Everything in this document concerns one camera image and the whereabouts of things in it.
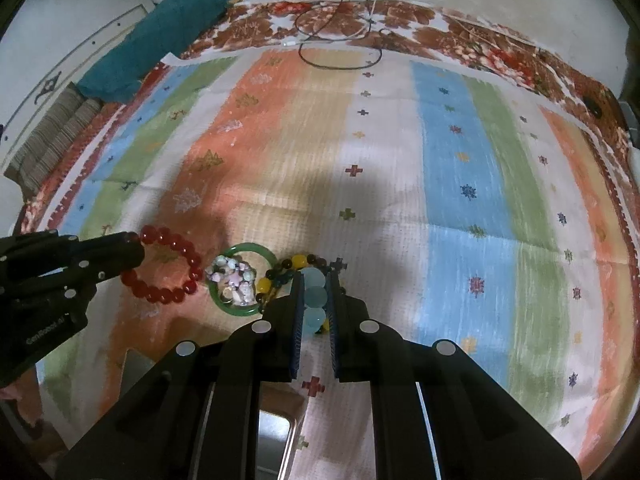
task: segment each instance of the electrical wire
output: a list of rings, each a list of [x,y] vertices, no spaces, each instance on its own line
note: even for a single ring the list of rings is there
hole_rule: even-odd
[[[303,30],[300,29],[300,27],[298,26],[298,20],[300,20],[300,18],[302,16],[304,16],[306,13],[311,12],[312,10],[314,10],[314,8],[312,7],[309,10],[306,10],[305,12],[303,12],[302,14],[299,14],[296,17],[296,20],[294,21],[294,26],[296,28],[296,30],[298,32],[300,32],[301,34],[305,34],[307,37],[300,43],[300,46],[298,47],[298,56],[300,56],[300,59],[302,61],[304,61],[305,63],[307,63],[308,65],[311,65],[315,68],[319,68],[322,70],[363,70],[366,68],[370,68],[374,65],[376,65],[377,63],[380,62],[380,60],[382,59],[382,49],[380,47],[372,47],[374,50],[378,51],[378,58],[373,61],[373,62],[368,62],[367,64],[361,65],[361,66],[331,66],[331,65],[322,65],[319,63],[314,63],[312,61],[309,61],[306,57],[304,57],[302,55],[302,49],[305,46],[306,43],[309,42],[316,42],[316,41],[323,41],[326,43],[334,43],[336,41],[351,41],[351,40],[364,40],[365,38],[367,38],[369,36],[369,34],[371,33],[371,26],[373,25],[373,20],[372,20],[372,8],[370,6],[370,0],[365,0],[365,6],[367,7],[367,11],[369,13],[369,19],[367,20],[369,23],[369,26],[367,27],[367,31],[364,33],[364,35],[360,38],[356,38],[355,35],[360,34],[361,31],[364,29],[361,28],[358,32],[355,33],[355,35],[351,35],[351,36],[347,36],[345,38],[340,38],[338,40],[332,40],[331,38],[321,38],[319,36],[319,33],[325,29],[336,17],[336,14],[338,13],[338,11],[340,10],[340,6],[342,5],[342,3],[344,2],[344,0],[340,0],[340,2],[338,3],[338,6],[335,9],[335,12],[329,17],[329,19],[324,22],[322,24],[322,26],[320,28],[318,28],[318,30],[313,31],[312,34],[307,34],[306,32],[304,32]]]

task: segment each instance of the bed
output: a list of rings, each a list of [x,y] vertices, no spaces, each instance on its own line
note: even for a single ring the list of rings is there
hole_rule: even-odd
[[[351,71],[298,52],[336,1],[235,5],[130,104],[105,106],[23,230],[162,225],[206,262],[240,242],[318,254],[404,338],[455,340],[586,477],[639,391],[639,195],[617,101],[513,30],[417,2],[371,5],[364,38],[367,3],[351,0],[323,34],[354,39],[303,49],[364,67]],[[171,288],[185,270],[149,246],[139,274]],[[203,283],[162,305],[116,280],[88,317],[37,367],[44,417],[68,446],[117,400],[127,350],[158,360],[257,319],[226,314]],[[290,477],[373,478],[367,385],[334,380],[327,334],[304,339],[292,388],[308,403]]]

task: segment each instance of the teal pillow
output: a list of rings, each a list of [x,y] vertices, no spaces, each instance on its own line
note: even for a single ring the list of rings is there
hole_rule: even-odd
[[[141,79],[171,52],[180,56],[239,0],[163,0],[121,44],[94,64],[77,84],[85,97],[127,103]]]

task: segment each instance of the bed sheet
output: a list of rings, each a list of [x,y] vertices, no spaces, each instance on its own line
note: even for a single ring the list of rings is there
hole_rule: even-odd
[[[209,57],[158,67],[78,150],[34,227],[89,238],[150,223],[205,260],[252,241],[341,261],[372,318],[422,344],[455,340],[591,472],[638,392],[638,236],[602,140],[460,65],[385,51],[367,70],[332,72],[286,47]],[[171,287],[185,271],[151,246],[140,274]],[[156,360],[254,319],[223,313],[203,285],[163,306],[116,280],[88,317],[38,364],[70,444],[116,401],[127,349]],[[303,341],[292,386],[308,407],[291,478],[372,478],[368,386],[334,380],[328,335]]]

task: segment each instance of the red beaded bracelet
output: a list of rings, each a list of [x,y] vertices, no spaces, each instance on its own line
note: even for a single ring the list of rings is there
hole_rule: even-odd
[[[172,233],[166,227],[156,229],[152,225],[145,225],[140,231],[140,241],[143,244],[151,245],[158,242],[160,245],[168,245],[172,250],[185,257],[189,264],[189,279],[182,286],[176,286],[174,290],[168,288],[158,288],[155,285],[147,285],[138,278],[135,270],[125,270],[120,274],[122,283],[130,287],[136,298],[146,298],[149,303],[160,302],[169,304],[172,301],[181,303],[185,294],[194,294],[198,290],[198,281],[202,279],[202,269],[200,264],[202,258],[195,251],[193,244],[182,238],[179,234]]]

